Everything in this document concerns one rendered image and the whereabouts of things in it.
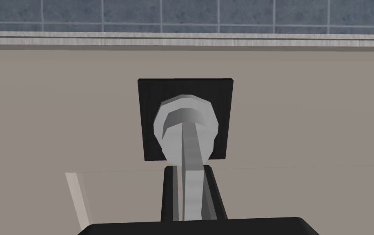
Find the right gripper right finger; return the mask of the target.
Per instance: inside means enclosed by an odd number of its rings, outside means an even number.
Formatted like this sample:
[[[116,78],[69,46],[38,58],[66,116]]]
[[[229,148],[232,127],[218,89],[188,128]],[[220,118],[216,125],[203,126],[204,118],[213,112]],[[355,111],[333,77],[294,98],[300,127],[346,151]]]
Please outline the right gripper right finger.
[[[204,165],[202,220],[227,220],[227,214],[216,182],[214,171]]]

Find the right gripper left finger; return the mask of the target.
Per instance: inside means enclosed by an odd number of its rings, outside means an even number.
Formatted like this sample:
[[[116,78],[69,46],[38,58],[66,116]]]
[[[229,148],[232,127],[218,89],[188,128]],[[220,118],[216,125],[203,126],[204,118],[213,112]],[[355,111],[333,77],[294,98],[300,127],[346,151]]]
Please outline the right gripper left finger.
[[[178,211],[178,174],[177,166],[167,166],[164,170],[163,195],[160,211],[160,221],[170,222],[179,220]]]

